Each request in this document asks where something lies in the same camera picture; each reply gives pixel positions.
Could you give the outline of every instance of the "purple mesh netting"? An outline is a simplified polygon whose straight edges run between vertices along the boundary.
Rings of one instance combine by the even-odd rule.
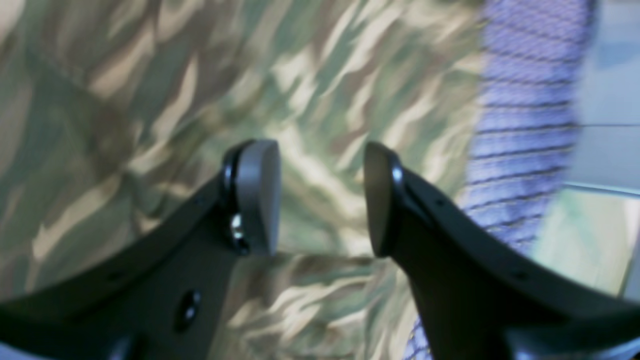
[[[571,105],[589,38],[588,0],[489,0],[484,106],[467,169],[465,212],[526,253],[577,138]],[[403,358],[431,359],[420,320]]]

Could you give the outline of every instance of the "black arm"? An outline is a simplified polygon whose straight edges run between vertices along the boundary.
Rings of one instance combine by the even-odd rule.
[[[275,253],[279,207],[277,143],[238,145],[148,236],[2,304],[0,342],[51,360],[205,359],[236,260]]]
[[[436,360],[640,352],[640,307],[511,251],[380,144],[367,146],[365,189],[374,251],[409,277]]]

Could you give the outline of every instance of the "camouflage pattern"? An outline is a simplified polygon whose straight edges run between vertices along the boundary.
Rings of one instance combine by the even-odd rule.
[[[402,356],[417,312],[371,255],[364,143],[460,198],[481,0],[3,2],[0,297],[124,249],[274,138],[279,255],[239,264],[211,359]]]

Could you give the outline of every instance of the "hole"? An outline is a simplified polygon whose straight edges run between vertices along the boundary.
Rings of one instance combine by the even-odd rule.
[[[198,195],[193,199],[193,203],[196,204],[196,206],[203,207],[207,204],[207,199],[205,199],[203,195]]]
[[[520,281],[526,281],[529,280],[529,274],[527,274],[526,272],[524,272],[524,270],[513,270],[511,272],[511,275],[513,275],[513,277],[515,277],[516,279],[520,280]]]
[[[117,282],[120,281],[124,278],[125,272],[124,271],[114,271],[112,273],[110,273],[109,275],[107,275],[107,281],[109,282]]]
[[[237,247],[238,253],[240,253],[240,255],[242,256],[247,256],[251,251],[251,248],[249,247],[249,243],[247,243],[244,239],[238,239],[236,247]]]

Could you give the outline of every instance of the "camouflage jacket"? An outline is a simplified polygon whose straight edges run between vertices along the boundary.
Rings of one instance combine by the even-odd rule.
[[[162,222],[247,138],[283,157],[278,255],[232,281],[211,359],[399,359],[417,312],[373,259],[364,143],[459,197],[480,0],[5,0],[0,295]]]

